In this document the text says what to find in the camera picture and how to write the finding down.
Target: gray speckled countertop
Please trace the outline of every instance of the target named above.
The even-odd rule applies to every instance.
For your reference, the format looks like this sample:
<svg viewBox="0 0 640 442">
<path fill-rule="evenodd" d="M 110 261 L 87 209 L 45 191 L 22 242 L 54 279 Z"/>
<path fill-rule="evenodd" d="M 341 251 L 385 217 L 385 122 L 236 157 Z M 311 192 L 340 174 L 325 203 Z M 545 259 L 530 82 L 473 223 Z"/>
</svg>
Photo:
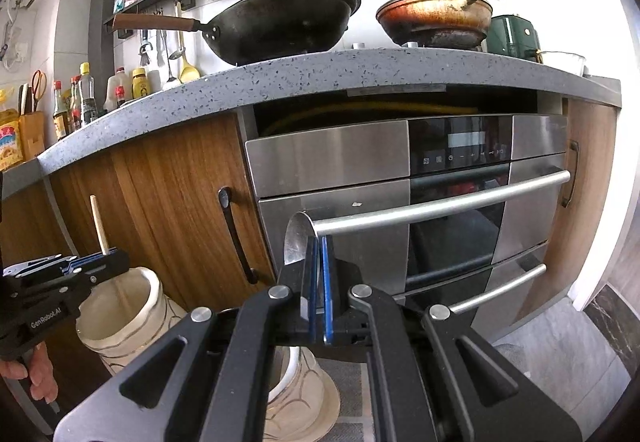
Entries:
<svg viewBox="0 0 640 442">
<path fill-rule="evenodd" d="M 529 60 L 444 48 L 379 48 L 285 57 L 207 75 L 99 118 L 30 163 L 7 171 L 2 198 L 120 142 L 266 100 L 376 86 L 476 84 L 558 92 L 620 107 L 619 91 Z"/>
</svg>

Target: silver screw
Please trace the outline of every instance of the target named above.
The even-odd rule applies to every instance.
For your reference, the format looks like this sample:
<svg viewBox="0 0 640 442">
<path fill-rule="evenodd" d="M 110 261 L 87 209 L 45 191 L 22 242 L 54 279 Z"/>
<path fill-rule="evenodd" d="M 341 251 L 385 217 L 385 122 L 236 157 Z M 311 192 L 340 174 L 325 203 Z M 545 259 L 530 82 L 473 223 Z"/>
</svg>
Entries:
<svg viewBox="0 0 640 442">
<path fill-rule="evenodd" d="M 207 307 L 198 307 L 191 312 L 191 320 L 196 323 L 204 323 L 211 319 L 211 310 Z"/>
<path fill-rule="evenodd" d="M 284 299 L 289 295 L 289 287 L 284 285 L 276 285 L 269 289 L 269 297 L 271 299 Z"/>
<path fill-rule="evenodd" d="M 373 291 L 371 290 L 371 287 L 369 285 L 354 285 L 353 288 L 351 289 L 351 293 L 353 294 L 354 297 L 360 297 L 360 298 L 364 298 L 364 297 L 369 297 L 371 295 Z"/>
<path fill-rule="evenodd" d="M 446 307 L 444 305 L 433 305 L 429 309 L 429 315 L 431 316 L 431 319 L 435 319 L 436 321 L 444 321 L 445 319 L 449 319 L 451 310 L 449 310 L 449 307 Z"/>
</svg>

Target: frying pan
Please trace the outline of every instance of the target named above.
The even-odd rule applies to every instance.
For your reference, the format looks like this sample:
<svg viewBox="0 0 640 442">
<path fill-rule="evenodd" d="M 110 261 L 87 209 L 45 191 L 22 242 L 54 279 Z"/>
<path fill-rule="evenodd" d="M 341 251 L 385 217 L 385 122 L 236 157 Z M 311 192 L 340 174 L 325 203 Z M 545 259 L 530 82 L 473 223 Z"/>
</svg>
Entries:
<svg viewBox="0 0 640 442">
<path fill-rule="evenodd" d="M 220 59 L 243 66 L 329 50 L 359 7 L 360 0 L 240 0 L 206 24 L 187 18 L 118 14 L 113 28 L 201 30 Z"/>
<path fill-rule="evenodd" d="M 468 49 L 486 37 L 492 12 L 484 0 L 391 0 L 376 19 L 395 44 Z"/>
</svg>

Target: human hand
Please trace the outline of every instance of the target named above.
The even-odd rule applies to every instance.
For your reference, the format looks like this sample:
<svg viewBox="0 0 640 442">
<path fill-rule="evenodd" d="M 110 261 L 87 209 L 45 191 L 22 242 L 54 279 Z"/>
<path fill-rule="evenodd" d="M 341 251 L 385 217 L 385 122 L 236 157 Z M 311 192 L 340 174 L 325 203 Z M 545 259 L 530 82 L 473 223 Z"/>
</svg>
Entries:
<svg viewBox="0 0 640 442">
<path fill-rule="evenodd" d="M 53 377 L 53 365 L 47 355 L 45 343 L 36 345 L 29 363 L 29 372 L 17 361 L 0 361 L 0 377 L 31 378 L 31 396 L 34 400 L 44 399 L 47 404 L 58 396 L 58 384 Z"/>
</svg>

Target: ceramic pot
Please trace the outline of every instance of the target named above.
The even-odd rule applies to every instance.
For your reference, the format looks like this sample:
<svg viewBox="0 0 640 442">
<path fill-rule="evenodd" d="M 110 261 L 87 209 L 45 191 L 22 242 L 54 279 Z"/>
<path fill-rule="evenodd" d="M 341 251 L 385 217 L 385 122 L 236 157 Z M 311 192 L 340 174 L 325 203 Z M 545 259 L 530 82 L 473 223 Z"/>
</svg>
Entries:
<svg viewBox="0 0 640 442">
<path fill-rule="evenodd" d="M 314 442 L 326 435 L 338 418 L 338 389 L 307 348 L 281 350 L 282 363 L 274 363 L 280 380 L 269 392 L 262 439 Z"/>
<path fill-rule="evenodd" d="M 130 303 L 122 306 L 111 281 L 96 286 L 80 305 L 76 330 L 82 344 L 100 355 L 112 375 L 173 327 L 186 312 L 162 293 L 162 283 L 148 268 L 117 276 Z"/>
</svg>

